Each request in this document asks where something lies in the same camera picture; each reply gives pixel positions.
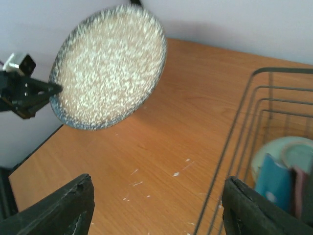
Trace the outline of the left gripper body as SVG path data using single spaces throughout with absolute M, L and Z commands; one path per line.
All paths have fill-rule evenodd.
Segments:
M 26 76 L 16 71 L 0 72 L 0 111 L 12 111 L 14 113 L 26 113 L 22 106 L 23 89 L 25 88 Z

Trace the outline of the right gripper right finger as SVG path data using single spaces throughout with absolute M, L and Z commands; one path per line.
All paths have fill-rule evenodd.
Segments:
M 227 235 L 311 235 L 313 228 L 254 191 L 236 177 L 226 179 L 222 194 Z

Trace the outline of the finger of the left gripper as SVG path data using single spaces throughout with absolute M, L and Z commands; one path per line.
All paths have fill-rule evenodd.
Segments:
M 62 86 L 58 84 L 43 82 L 31 77 L 26 77 L 23 81 L 23 94 L 25 96 L 47 95 L 47 97 L 51 97 L 59 94 L 63 89 Z
M 47 94 L 27 95 L 12 101 L 11 109 L 22 119 L 35 117 L 36 113 L 49 103 Z

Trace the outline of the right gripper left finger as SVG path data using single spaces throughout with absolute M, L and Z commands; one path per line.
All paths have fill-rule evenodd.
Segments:
M 2 235 L 87 235 L 94 212 L 91 177 L 82 174 L 0 223 Z

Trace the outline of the teal dotted plate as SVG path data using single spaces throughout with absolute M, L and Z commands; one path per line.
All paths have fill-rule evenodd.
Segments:
M 282 210 L 290 211 L 291 172 L 268 153 L 265 155 L 254 190 Z

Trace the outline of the pink dotted plate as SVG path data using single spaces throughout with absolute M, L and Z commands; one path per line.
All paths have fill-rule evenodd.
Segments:
M 293 209 L 296 218 L 306 224 L 313 223 L 313 168 L 309 172 L 295 166 L 293 185 Z

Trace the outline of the light green bowl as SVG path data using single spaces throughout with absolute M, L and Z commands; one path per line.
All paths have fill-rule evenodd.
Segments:
M 310 174 L 313 164 L 313 141 L 308 138 L 288 136 L 263 145 L 253 156 L 251 162 L 251 174 L 254 182 L 258 179 L 266 154 L 270 154 L 275 161 L 287 168 L 296 166 Z

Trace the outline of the grey speckled plate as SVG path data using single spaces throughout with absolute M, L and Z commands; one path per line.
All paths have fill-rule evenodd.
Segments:
M 62 124 L 109 128 L 135 112 L 156 88 L 167 57 L 160 20 L 136 4 L 99 10 L 82 20 L 60 47 L 49 82 Z

